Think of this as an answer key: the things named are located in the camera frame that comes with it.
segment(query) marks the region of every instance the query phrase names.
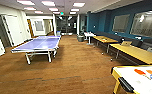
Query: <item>fluorescent light panel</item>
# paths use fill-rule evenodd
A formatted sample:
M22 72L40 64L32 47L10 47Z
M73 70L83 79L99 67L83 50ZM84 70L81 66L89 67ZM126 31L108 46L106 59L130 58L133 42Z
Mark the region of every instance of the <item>fluorescent light panel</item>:
M36 10L36 9L33 8L33 7L25 7L24 9L26 9L26 10Z
M74 3L74 7L83 7L85 3Z
M23 4L23 5L35 5L31 1L17 0L17 2L19 2L19 3Z
M146 12L146 14L152 14L152 11L148 11L148 12Z
M76 12L70 12L70 14L76 14Z
M54 14L60 14L60 12L53 12Z
M68 20L70 20L72 18L72 16L68 17Z
M57 8L49 8L49 10L51 10L51 11L58 11Z
M35 11L35 13L42 14L43 12L42 11Z
M63 19L62 17L59 17L61 20Z
M79 9L71 9L71 11L79 11Z
M54 2L52 1L42 1L42 3L46 6L55 6Z

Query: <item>wall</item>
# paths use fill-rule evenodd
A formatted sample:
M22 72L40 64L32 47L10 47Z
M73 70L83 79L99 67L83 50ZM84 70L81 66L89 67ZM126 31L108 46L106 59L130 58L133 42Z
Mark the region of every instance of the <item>wall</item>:
M96 32L99 28L99 14L98 13L87 13L87 32Z
M79 29L80 31L84 31L83 26L85 26L85 17L86 17L85 14L80 15L80 29Z
M50 28L50 20L49 19L44 19L44 27L45 27L45 32L46 34L50 33L51 32L51 28Z
M111 20L110 20L111 23L110 23L110 27L108 30L109 33L112 33L112 34L115 33L114 31L112 31L115 16L130 14L126 32L118 33L118 35L129 37L129 38L135 38L138 35L130 34L130 30L131 30L132 23L133 23L133 17L135 16L136 13L147 12L147 11L151 11L151 10L152 10L152 0L145 0L145 1L142 1L139 3L135 3L132 5L128 5L128 6L113 10L112 14L111 14ZM146 38L150 38L150 37L142 36L142 40L146 39Z
M99 13L88 12L87 29L88 31L93 31L93 32L101 31L101 32L115 34L115 32L112 31L114 17L119 15L130 14L126 32L125 33L118 32L118 35L134 39L137 35L130 34L134 15L136 13L147 12L151 10L152 10L152 0L144 0L142 2L134 3L114 10L105 10ZM94 24L98 25L98 29L93 28Z
M39 36L39 35L47 35L50 31L48 30L48 27L46 25L49 24L49 22L46 22L49 21L50 19L53 19L53 16L27 16L27 19L30 19L31 23L32 23L32 29L33 29L33 33L34 33L34 36ZM35 30L35 25L34 25L34 21L43 21L43 25L44 25L44 30L45 31L39 31L37 32Z
M0 15L12 15L12 16L17 16L18 21L19 21L19 26L20 26L20 31L23 34L23 40L30 39L30 32L28 32L28 24L27 24L27 19L24 11L20 11L17 9L13 9L10 7L2 6L0 5Z

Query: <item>table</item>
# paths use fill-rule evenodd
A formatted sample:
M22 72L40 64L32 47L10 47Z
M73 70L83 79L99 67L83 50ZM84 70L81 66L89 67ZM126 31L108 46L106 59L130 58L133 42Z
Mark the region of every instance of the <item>table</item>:
M93 36L93 38L95 38L97 41L97 46L99 44L99 41L102 42L102 43L107 43L108 46L107 46L107 53L109 52L109 44L110 43L117 43L118 41L117 40L114 40L114 39L111 39L111 38L108 38L108 37L105 37L105 36Z
M85 40L87 40L87 37L89 37L89 42L87 43L87 45L92 45L91 44L91 38L90 37L93 37L93 36L96 36L95 34L91 33L91 32L84 32L84 35L86 37Z
M142 70L150 77L151 74L146 70L152 70L152 65L118 66L112 68L111 73L116 79L114 94L118 94L122 87L127 94L152 94L152 79L150 80L147 77L139 75L134 69Z
M140 61L143 61L147 64L152 64L152 52L148 52L146 50L143 50L141 48L135 47L135 46L122 46L120 44L110 44L112 47L118 49L116 59L119 55L119 51L122 51Z
M30 64L30 58L33 55L47 54L49 62L51 62L51 52L57 53L57 48L61 36L39 36L31 41L22 44L11 50L12 53L25 52L28 64Z

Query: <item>white wall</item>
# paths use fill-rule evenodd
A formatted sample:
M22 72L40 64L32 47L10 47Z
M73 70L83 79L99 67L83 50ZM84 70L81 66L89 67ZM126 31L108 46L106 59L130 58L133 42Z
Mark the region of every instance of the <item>white wall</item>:
M26 15L24 11L21 10L17 10L17 9L13 9L10 7L6 7L3 5L0 5L0 15L12 15L12 16L17 16L18 21L19 21L19 27L20 27L20 31L22 32L22 37L23 40L27 40L30 39L30 32L28 32L27 30L28 28L28 24L27 24L27 19L26 19Z
M57 31L57 26L56 26L56 16L53 14L53 26L54 26L54 35L57 36L56 31Z
M84 14L80 15L80 31L83 31L83 26L85 26L85 16Z
M53 16L26 16L27 19L53 19Z
M47 28L45 28L47 25L47 23L45 23L44 20L50 20L50 19L53 19L53 16L26 16L27 19L30 19L31 21L31 24L32 24L32 29L33 29L33 34L34 36L39 36L39 35L47 35L49 33L49 31L47 31ZM37 32L35 29L35 25L34 25L34 21L43 21L43 28L44 28L44 31L39 31Z
M78 16L77 16L77 34L79 35L79 22L80 22L80 15L78 14Z

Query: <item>blue table tennis table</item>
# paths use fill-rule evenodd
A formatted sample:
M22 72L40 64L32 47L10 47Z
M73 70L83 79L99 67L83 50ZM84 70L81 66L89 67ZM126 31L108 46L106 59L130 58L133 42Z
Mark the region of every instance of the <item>blue table tennis table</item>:
M55 57L61 36L39 36L11 50L12 53L25 52L28 64L33 55L47 54L51 62L51 53Z

